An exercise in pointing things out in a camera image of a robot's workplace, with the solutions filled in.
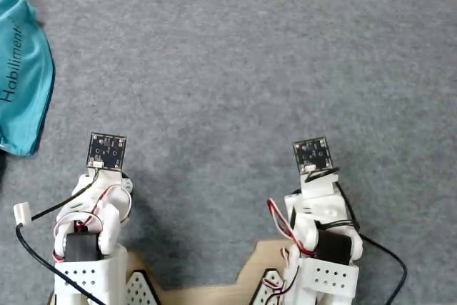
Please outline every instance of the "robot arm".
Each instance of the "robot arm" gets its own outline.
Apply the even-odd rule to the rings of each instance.
[[[102,255],[113,252],[121,230],[131,209],[131,180],[123,178],[120,171],[89,169],[82,175],[72,194],[94,184],[84,194],[66,204],[56,217],[54,253],[62,259],[69,234],[79,231],[99,233],[97,248]]]
[[[269,278],[281,277],[267,272],[251,304],[351,305],[358,278],[353,261],[363,248],[354,228],[358,224],[348,218],[337,187],[338,169],[325,138],[296,142],[293,148],[301,188],[284,199],[288,219],[268,200],[273,217],[282,222],[280,232],[293,241],[281,250],[286,260],[282,284],[272,287]]]

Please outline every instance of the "wooden base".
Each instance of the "wooden base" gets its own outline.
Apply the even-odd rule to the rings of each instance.
[[[276,268],[282,272],[284,260],[279,249],[289,246],[290,241],[260,241],[246,264],[238,273],[236,283],[224,286],[201,286],[190,289],[164,291],[148,271],[149,278],[162,305],[247,305],[267,268]],[[134,269],[144,269],[144,264],[137,255],[129,254],[130,277]]]

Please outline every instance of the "gray felt mat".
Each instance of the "gray felt mat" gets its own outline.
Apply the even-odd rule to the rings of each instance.
[[[52,276],[16,242],[12,205],[60,201],[91,131],[129,137],[123,242],[167,288],[232,283],[277,234],[266,199],[298,185],[291,142],[326,135],[363,232],[398,252],[398,304],[457,300],[457,0],[29,0],[56,62],[39,152],[8,156],[2,304]],[[24,234],[52,247],[50,216]],[[370,246],[357,304],[401,270]]]

